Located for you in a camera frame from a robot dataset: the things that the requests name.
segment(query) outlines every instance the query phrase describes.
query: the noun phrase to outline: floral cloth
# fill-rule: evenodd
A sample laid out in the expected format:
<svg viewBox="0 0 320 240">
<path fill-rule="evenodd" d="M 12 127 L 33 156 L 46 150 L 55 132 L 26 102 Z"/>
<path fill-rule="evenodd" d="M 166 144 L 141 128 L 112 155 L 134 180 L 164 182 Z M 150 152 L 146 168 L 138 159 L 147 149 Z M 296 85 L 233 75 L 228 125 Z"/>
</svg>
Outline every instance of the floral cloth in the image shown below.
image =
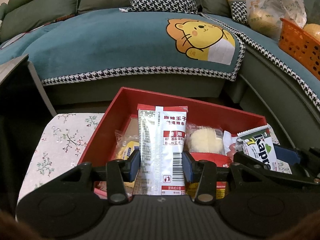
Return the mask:
<svg viewBox="0 0 320 240">
<path fill-rule="evenodd" d="M 103 114 L 58 114 L 45 127 L 19 199 L 75 167 Z"/>
</svg>

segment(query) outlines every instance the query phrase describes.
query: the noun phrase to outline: orange basket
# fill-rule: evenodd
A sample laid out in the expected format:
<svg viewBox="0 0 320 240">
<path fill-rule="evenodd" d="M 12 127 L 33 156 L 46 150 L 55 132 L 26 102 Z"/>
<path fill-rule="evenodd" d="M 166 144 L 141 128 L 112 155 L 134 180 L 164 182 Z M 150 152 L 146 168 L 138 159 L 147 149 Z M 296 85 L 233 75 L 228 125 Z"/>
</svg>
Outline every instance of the orange basket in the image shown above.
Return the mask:
<svg viewBox="0 0 320 240">
<path fill-rule="evenodd" d="M 294 23 L 281 18 L 279 48 L 320 80 L 320 43 Z"/>
</svg>

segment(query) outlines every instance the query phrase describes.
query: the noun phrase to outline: red tray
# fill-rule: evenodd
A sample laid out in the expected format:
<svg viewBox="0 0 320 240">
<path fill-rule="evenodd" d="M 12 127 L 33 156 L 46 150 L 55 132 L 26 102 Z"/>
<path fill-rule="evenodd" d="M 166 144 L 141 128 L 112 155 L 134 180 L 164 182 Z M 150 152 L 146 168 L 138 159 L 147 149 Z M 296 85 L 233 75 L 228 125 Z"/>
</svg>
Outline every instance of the red tray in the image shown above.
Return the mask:
<svg viewBox="0 0 320 240">
<path fill-rule="evenodd" d="M 236 134 L 266 125 L 263 116 L 194 99 L 122 87 L 93 133 L 79 163 L 105 166 L 114 157 L 115 130 L 125 131 L 131 117 L 137 117 L 137 105 L 188 106 L 187 122 L 222 128 Z"/>
</svg>

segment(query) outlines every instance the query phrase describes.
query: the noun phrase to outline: cartoon lion print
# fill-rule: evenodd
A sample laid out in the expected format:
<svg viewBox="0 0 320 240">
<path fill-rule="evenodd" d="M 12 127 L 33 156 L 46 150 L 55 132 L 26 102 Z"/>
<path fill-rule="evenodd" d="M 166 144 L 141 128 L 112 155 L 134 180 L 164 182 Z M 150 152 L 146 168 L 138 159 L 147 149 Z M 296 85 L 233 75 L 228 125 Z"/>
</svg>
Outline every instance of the cartoon lion print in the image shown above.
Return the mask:
<svg viewBox="0 0 320 240">
<path fill-rule="evenodd" d="M 233 36 L 221 26 L 193 19 L 168 20 L 167 33 L 187 57 L 230 65 L 235 52 Z"/>
</svg>

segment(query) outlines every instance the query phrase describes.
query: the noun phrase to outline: red packaging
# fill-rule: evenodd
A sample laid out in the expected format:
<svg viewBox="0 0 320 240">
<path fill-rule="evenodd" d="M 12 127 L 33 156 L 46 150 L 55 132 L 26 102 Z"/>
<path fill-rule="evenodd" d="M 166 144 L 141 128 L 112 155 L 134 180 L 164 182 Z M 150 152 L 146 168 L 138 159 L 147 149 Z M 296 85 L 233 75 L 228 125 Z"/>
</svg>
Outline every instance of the red packaging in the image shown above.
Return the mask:
<svg viewBox="0 0 320 240">
<path fill-rule="evenodd" d="M 190 153 L 191 156 L 196 160 L 206 160 L 214 162 L 217 167 L 228 168 L 231 164 L 231 159 L 228 156 L 224 156 L 221 154 L 215 153 Z M 196 190 L 198 188 L 199 183 L 189 183 L 186 188 L 186 194 L 190 195 L 192 198 L 196 195 Z M 228 185 L 226 182 L 217 181 L 217 199 L 224 198 L 224 196 L 228 193 Z"/>
</svg>

